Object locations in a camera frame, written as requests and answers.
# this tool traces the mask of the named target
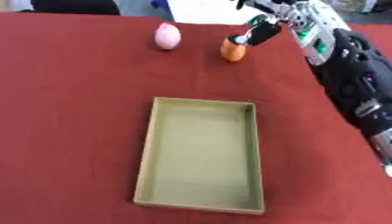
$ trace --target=open box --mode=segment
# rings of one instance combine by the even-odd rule
[[[255,105],[155,98],[134,202],[262,214]]]

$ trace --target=floor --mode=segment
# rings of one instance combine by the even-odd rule
[[[10,0],[0,0],[0,11],[8,11],[7,2]],[[146,16],[158,17],[165,20],[172,20],[172,16],[162,9],[151,7],[151,0],[115,0],[124,16]],[[383,13],[370,13],[361,15],[358,13],[341,12],[340,15],[348,23],[371,23],[371,24],[392,24],[392,10]]]

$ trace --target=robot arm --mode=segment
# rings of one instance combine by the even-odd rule
[[[266,13],[235,44],[255,46],[288,23],[325,93],[359,129],[392,177],[392,66],[365,37],[319,0],[239,0]]]

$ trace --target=red table surface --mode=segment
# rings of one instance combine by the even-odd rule
[[[391,223],[392,179],[287,31],[230,64],[219,47],[238,28],[179,24],[160,52],[159,23],[0,15],[1,223]],[[391,58],[391,26],[355,27]],[[127,201],[155,96],[257,104],[265,215]]]

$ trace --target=box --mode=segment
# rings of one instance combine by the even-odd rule
[[[255,105],[155,98],[134,202],[262,214]]]

